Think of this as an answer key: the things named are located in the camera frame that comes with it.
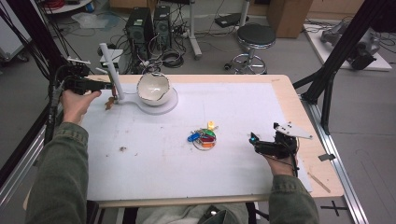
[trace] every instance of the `cardboard box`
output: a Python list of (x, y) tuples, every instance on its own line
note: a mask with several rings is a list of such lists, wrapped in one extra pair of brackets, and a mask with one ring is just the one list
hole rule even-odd
[(314, 0), (308, 18), (341, 20), (354, 17), (364, 0)]
[(251, 16), (265, 16), (269, 5), (250, 3), (247, 14)]
[(273, 0), (267, 10), (267, 20), (276, 37), (296, 38), (313, 0)]
[(158, 0), (110, 0), (110, 7), (128, 10), (134, 7), (149, 7), (153, 12)]

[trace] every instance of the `table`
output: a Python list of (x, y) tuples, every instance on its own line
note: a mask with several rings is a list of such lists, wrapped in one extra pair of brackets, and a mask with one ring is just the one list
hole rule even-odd
[[(169, 75), (173, 83), (269, 83), (274, 88), (276, 97), (284, 113), (285, 119), (303, 128), (314, 135), (313, 140), (300, 140), (300, 161), (304, 163), (308, 173), (309, 182), (313, 191), (311, 195), (317, 197), (339, 197), (344, 194), (338, 176), (329, 161), (320, 161), (318, 156), (325, 153), (318, 136), (306, 115), (304, 108), (292, 87), (290, 80), (281, 75)], [(108, 80), (107, 76), (90, 76), (96, 80)], [(121, 83), (136, 83), (140, 76), (120, 76)], [(126, 206), (151, 206), (166, 204), (192, 204), (192, 203), (233, 203), (257, 202), (268, 200), (268, 195), (235, 195), (233, 197), (201, 197), (183, 199), (158, 199), (137, 201), (111, 201), (99, 202), (102, 207)]]

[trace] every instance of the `chair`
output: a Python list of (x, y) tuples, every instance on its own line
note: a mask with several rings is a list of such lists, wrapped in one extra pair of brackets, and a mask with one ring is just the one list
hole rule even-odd
[(239, 54), (224, 69), (233, 67), (236, 74), (267, 74), (265, 62), (257, 55), (256, 49), (271, 48), (276, 42), (276, 34), (271, 27), (250, 23), (240, 27), (237, 31), (238, 42), (248, 49), (248, 53)]

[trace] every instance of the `gray floor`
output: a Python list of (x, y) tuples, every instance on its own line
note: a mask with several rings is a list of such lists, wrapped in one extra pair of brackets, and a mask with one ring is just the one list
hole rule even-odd
[[(114, 27), (103, 30), (81, 30), (77, 24), (66, 24), (70, 15), (62, 15), (59, 22), (70, 28), (67, 40), (84, 60), (92, 62), (91, 69), (99, 66), (100, 57), (96, 51), (98, 44), (109, 42), (113, 35), (120, 35), (124, 21), (112, 21)], [(207, 30), (213, 16), (197, 19), (196, 30)], [(264, 18), (251, 17), (251, 21), (265, 24)], [(215, 24), (212, 30), (223, 32)], [(223, 37), (206, 36), (199, 38), (203, 58), (195, 61), (190, 43), (185, 41), (187, 53), (185, 62), (178, 69), (163, 68), (165, 74), (229, 74), (223, 65), (241, 52), (234, 34)], [(394, 53), (381, 49), (381, 56), (389, 63), (395, 63)], [(278, 39), (276, 44), (257, 54), (267, 63), (269, 74), (287, 75), (292, 82), (316, 72), (321, 63), (305, 34), (296, 39)], [(3, 165), (14, 148), (31, 127), (47, 103), (47, 80), (35, 63), (12, 62), (0, 71), (0, 165)], [(332, 139), (346, 167), (349, 178), (357, 192), (361, 205), (370, 223), (395, 223), (396, 185), (393, 178), (396, 171), (396, 71), (351, 71), (341, 69), (334, 83), (330, 131)], [(307, 87), (297, 90), (306, 91)], [(0, 211), (0, 223), (22, 223), (24, 200), (35, 176), (35, 169), (23, 180), (5, 210)], [(345, 207), (343, 198), (317, 199), (321, 223), (352, 223), (348, 211), (321, 206)], [(267, 204), (260, 203), (260, 209), (267, 211)], [(109, 209), (105, 223), (114, 223), (115, 209)]]

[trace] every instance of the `black cable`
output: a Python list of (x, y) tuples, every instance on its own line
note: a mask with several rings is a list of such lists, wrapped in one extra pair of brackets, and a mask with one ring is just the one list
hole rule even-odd
[(390, 51), (390, 52), (392, 52), (392, 53), (396, 53), (396, 51), (393, 51), (393, 50), (391, 50), (391, 49), (388, 49), (388, 48), (386, 48), (385, 46), (383, 46), (382, 44), (379, 44), (383, 49), (386, 49), (386, 50), (388, 50), (388, 51)]
[(62, 65), (56, 69), (54, 79), (49, 81), (49, 116), (46, 123), (46, 132), (44, 134), (44, 146), (52, 140), (55, 131), (56, 116), (58, 114), (59, 98), (62, 93), (62, 84), (58, 85), (58, 77), (68, 68), (68, 65)]
[(257, 210), (256, 208), (254, 209), (257, 214), (259, 214), (261, 217), (267, 219), (268, 221), (270, 220), (270, 216), (268, 214), (265, 214), (264, 212)]
[(292, 153), (290, 153), (290, 158), (291, 158), (291, 167), (293, 168), (294, 176), (298, 177), (298, 166), (296, 162), (296, 156)]
[[(40, 8), (39, 11), (41, 12), (40, 14), (41, 14), (42, 17), (43, 17), (43, 13), (44, 13), (45, 15), (48, 15), (47, 12), (42, 11), (42, 10), (43, 10), (42, 7), (40, 7), (39, 5), (37, 5), (37, 7)], [(67, 39), (66, 39), (66, 38), (62, 35), (62, 33), (60, 32), (60, 28), (59, 28), (59, 26), (58, 26), (58, 22), (57, 22), (55, 19), (53, 19), (53, 21), (49, 19), (49, 23), (52, 25), (52, 27), (53, 27), (53, 29), (54, 29), (54, 31), (55, 31), (55, 34), (58, 36), (58, 38), (59, 38), (59, 40), (60, 40), (60, 43), (61, 43), (62, 47), (64, 48), (64, 52), (66, 53), (66, 55), (67, 55), (67, 56), (70, 56), (69, 51), (68, 51), (68, 48), (70, 48), (70, 49), (76, 54), (76, 56), (77, 56), (79, 59), (82, 59), (82, 58), (77, 54), (77, 52), (74, 50), (74, 48), (71, 46), (71, 44), (67, 41)]]
[(163, 55), (163, 66), (165, 67), (178, 68), (183, 65), (183, 63), (184, 59), (178, 53), (170, 52)]
[(212, 35), (212, 36), (226, 36), (226, 35), (229, 35), (235, 30), (236, 26), (238, 26), (238, 24), (234, 25), (233, 29), (231, 31), (226, 32), (226, 33), (218, 33), (218, 34), (210, 34), (210, 35)]
[(174, 21), (172, 22), (171, 27), (174, 27), (174, 26), (175, 26), (178, 17), (183, 18), (182, 14), (181, 14), (181, 9), (182, 9), (184, 6), (185, 6), (185, 5), (177, 4), (177, 9), (175, 9), (174, 11), (171, 12), (171, 14), (172, 14), (172, 13), (174, 13), (175, 11), (177, 11), (177, 16), (176, 16), (176, 18), (174, 19)]
[(69, 32), (68, 34), (70, 34), (70, 35), (77, 35), (77, 36), (94, 36), (94, 35), (96, 34), (95, 29), (92, 29), (92, 28), (90, 28), (90, 30), (93, 31), (93, 33), (90, 34), (90, 35), (78, 35), (78, 34), (73, 33), (73, 32), (75, 32), (76, 30), (74, 30), (74, 31), (72, 31), (72, 32)]
[(176, 43), (177, 47), (183, 51), (183, 53), (186, 52), (186, 47), (184, 46), (184, 36), (180, 35), (174, 35), (174, 43)]
[(331, 23), (328, 23), (328, 22), (321, 22), (321, 21), (311, 21), (308, 18), (305, 19), (304, 24), (315, 25), (315, 26), (318, 26), (318, 27), (306, 27), (306, 28), (303, 28), (301, 33), (318, 33), (319, 31), (328, 31), (328, 30), (330, 30), (330, 29), (332, 29), (334, 27), (334, 24), (331, 24)]
[[(123, 29), (123, 31), (124, 31), (124, 35), (113, 35), (113, 36), (111, 36), (111, 37), (110, 37), (110, 43), (112, 43), (112, 44), (114, 44), (116, 47), (118, 47), (120, 41), (121, 41), (124, 37), (125, 37), (126, 40), (128, 41), (127, 34), (125, 34), (125, 29)], [(115, 36), (119, 36), (119, 39), (116, 41), (116, 43), (113, 43), (113, 38), (114, 38)]]

